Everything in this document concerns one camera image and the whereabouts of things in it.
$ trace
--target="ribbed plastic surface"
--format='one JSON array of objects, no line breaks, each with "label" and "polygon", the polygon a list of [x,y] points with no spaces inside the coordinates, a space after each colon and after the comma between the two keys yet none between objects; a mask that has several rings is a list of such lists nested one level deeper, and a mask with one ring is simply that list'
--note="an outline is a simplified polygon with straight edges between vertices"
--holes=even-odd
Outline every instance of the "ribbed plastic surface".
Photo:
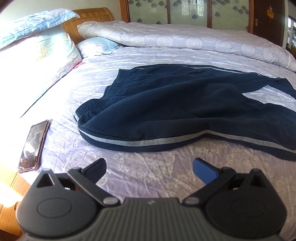
[{"label": "ribbed plastic surface", "polygon": [[[24,236],[21,241],[41,239]],[[198,208],[178,199],[126,199],[105,208],[86,230],[63,241],[243,241],[213,228]],[[272,236],[260,241],[280,241]]]}]

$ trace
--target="frosted glass door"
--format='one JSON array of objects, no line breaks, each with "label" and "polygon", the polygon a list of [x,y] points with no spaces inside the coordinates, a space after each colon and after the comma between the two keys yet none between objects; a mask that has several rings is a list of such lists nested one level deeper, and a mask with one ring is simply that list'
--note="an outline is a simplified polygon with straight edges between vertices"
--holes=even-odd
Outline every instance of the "frosted glass door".
[{"label": "frosted glass door", "polygon": [[170,22],[207,26],[207,0],[170,0]]},{"label": "frosted glass door", "polygon": [[128,0],[131,22],[167,24],[167,2],[155,0]]},{"label": "frosted glass door", "polygon": [[249,0],[212,0],[212,10],[213,29],[248,31]]}]

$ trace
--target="smartphone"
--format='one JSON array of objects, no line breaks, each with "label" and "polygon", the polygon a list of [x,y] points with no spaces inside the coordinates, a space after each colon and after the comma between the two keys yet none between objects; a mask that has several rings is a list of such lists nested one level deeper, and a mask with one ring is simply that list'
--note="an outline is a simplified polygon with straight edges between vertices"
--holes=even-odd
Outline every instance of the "smartphone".
[{"label": "smartphone", "polygon": [[19,173],[37,170],[40,167],[41,152],[49,125],[50,121],[46,120],[31,127],[20,158]]}]

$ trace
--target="screw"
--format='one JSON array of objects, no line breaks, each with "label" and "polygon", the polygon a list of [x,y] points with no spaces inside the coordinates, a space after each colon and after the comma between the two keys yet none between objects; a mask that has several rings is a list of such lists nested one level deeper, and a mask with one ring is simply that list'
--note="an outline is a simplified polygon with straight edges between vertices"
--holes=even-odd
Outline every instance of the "screw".
[{"label": "screw", "polygon": [[116,197],[105,197],[103,203],[106,205],[115,205],[118,203],[118,199]]},{"label": "screw", "polygon": [[188,197],[185,199],[185,203],[188,205],[196,205],[200,202],[200,199],[197,197]]},{"label": "screw", "polygon": [[150,200],[149,202],[147,202],[149,205],[153,205],[153,204],[155,204],[156,203],[156,201],[154,201],[154,200]]}]

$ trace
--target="wall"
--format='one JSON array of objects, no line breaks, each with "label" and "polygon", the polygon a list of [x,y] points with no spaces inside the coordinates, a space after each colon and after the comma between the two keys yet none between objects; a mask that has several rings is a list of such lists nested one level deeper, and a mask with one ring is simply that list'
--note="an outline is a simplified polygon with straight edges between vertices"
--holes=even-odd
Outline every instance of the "wall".
[{"label": "wall", "polygon": [[284,0],[285,2],[285,30],[284,30],[284,38],[283,38],[283,48],[286,48],[286,44],[288,42],[288,17],[289,17],[289,6],[288,0]]},{"label": "wall", "polygon": [[296,19],[296,6],[290,1],[288,0],[288,8],[289,8],[289,15]]},{"label": "wall", "polygon": [[71,10],[107,7],[116,20],[121,19],[119,0],[14,0],[0,13],[0,26],[18,18],[55,8]]}]

